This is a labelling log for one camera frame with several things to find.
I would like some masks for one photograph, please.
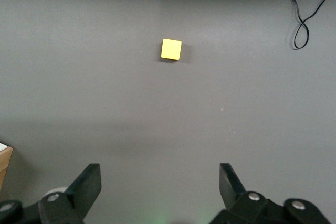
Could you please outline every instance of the gray floor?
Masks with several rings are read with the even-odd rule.
[[[230,162],[247,189],[336,222],[335,3],[295,51],[290,0],[0,0],[3,194],[28,205],[99,162],[86,223],[204,224]]]

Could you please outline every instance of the screw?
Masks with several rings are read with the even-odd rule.
[[[256,193],[250,193],[248,195],[248,197],[251,199],[251,200],[254,200],[254,201],[259,201],[260,200],[260,196]]]
[[[56,199],[58,199],[59,195],[58,194],[53,194],[53,195],[50,195],[47,199],[47,201],[49,202],[53,202],[55,201]]]
[[[13,206],[14,206],[13,203],[3,205],[2,207],[0,207],[0,212],[5,212],[7,210],[10,210]]]
[[[294,206],[296,209],[299,209],[299,210],[305,210],[305,206],[302,202],[299,202],[299,201],[293,201],[292,202],[292,206]]]

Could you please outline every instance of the yellow block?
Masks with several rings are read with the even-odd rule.
[[[161,58],[179,60],[182,42],[179,40],[163,39]]]

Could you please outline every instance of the black cable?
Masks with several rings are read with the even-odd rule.
[[[294,46],[295,46],[295,49],[302,49],[302,48],[304,48],[304,47],[307,45],[307,43],[308,43],[308,41],[309,41],[309,29],[308,29],[308,26],[306,25],[306,21],[308,21],[308,20],[311,19],[313,16],[315,16],[315,14],[318,12],[318,10],[320,9],[320,7],[323,5],[323,3],[324,3],[326,0],[322,0],[322,2],[321,2],[321,3],[319,4],[319,6],[316,8],[316,10],[313,12],[313,14],[310,15],[309,17],[305,18],[305,19],[302,19],[302,18],[301,18],[298,2],[297,2],[296,0],[292,0],[292,1],[293,1],[293,3],[294,3],[294,7],[295,7],[295,9],[296,9],[296,13],[297,13],[298,19],[299,19],[299,21],[300,21],[300,22],[299,22],[300,25],[299,25],[299,27],[298,27],[296,33],[295,33],[295,36],[294,36]],[[298,45],[297,45],[297,43],[296,43],[296,38],[297,38],[298,33],[299,33],[299,31],[300,31],[300,29],[301,29],[302,27],[303,27],[303,28],[305,29],[305,31],[306,31],[307,38],[306,38],[306,42],[303,44],[303,46],[298,47]]]

